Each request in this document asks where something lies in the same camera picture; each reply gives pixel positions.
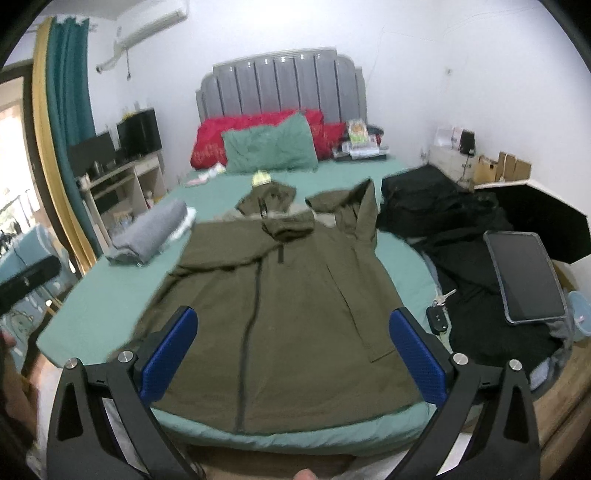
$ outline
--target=key fob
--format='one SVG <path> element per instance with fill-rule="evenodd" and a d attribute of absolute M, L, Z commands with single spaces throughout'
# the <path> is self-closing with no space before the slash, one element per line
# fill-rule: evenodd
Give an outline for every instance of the key fob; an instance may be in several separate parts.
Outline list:
<path fill-rule="evenodd" d="M 427 308 L 427 320 L 434 335 L 441 335 L 447 332 L 449 325 L 443 306 L 435 305 Z"/>

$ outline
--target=olive green jacket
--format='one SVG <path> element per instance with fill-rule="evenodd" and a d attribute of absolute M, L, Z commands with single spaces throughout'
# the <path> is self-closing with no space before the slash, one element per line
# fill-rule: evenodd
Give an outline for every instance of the olive green jacket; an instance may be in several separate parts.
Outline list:
<path fill-rule="evenodd" d="M 395 412 L 420 395 L 388 335 L 402 302 L 375 256 L 374 184 L 295 197 L 272 182 L 236 208 L 263 218 L 198 223 L 139 321 L 160 329 L 181 305 L 199 331 L 161 410 L 226 432 L 316 430 Z"/>

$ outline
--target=rolled gray blanket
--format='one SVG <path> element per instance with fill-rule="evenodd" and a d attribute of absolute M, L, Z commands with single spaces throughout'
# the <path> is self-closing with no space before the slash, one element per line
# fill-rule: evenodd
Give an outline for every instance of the rolled gray blanket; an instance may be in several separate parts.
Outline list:
<path fill-rule="evenodd" d="M 182 200 L 170 199 L 156 204 L 113 237 L 107 259 L 115 264 L 148 263 L 186 215 L 187 204 Z"/>

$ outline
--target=computer screen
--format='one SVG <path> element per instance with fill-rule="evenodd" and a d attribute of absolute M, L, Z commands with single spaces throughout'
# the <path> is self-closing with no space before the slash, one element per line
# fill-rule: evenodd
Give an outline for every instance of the computer screen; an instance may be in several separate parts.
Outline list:
<path fill-rule="evenodd" d="M 487 232 L 485 241 L 504 291 L 508 321 L 527 323 L 564 317 L 564 297 L 539 236 Z"/>
<path fill-rule="evenodd" d="M 74 145 L 68 149 L 75 177 L 86 174 L 94 162 L 107 165 L 115 159 L 115 147 L 108 132 Z"/>

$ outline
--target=screw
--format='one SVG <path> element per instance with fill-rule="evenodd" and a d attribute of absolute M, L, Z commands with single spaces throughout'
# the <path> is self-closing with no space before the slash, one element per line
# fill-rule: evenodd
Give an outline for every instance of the screw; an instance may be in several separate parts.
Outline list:
<path fill-rule="evenodd" d="M 519 360 L 509 360 L 509 366 L 511 367 L 512 370 L 518 372 L 523 368 L 523 365 L 521 365 L 521 362 Z"/>
<path fill-rule="evenodd" d="M 134 357 L 134 353 L 130 352 L 129 350 L 126 350 L 124 352 L 121 352 L 119 354 L 119 356 L 117 357 L 117 360 L 119 360 L 119 362 L 121 362 L 122 364 L 126 364 L 127 362 L 131 361 L 131 359 Z"/>
<path fill-rule="evenodd" d="M 72 368 L 74 368 L 76 365 L 78 365 L 78 359 L 77 358 L 70 358 L 66 364 L 64 365 L 64 367 L 66 367 L 68 370 L 72 370 Z"/>
<path fill-rule="evenodd" d="M 458 365 L 466 365 L 468 363 L 468 357 L 463 353 L 456 353 L 453 355 L 453 361 Z"/>

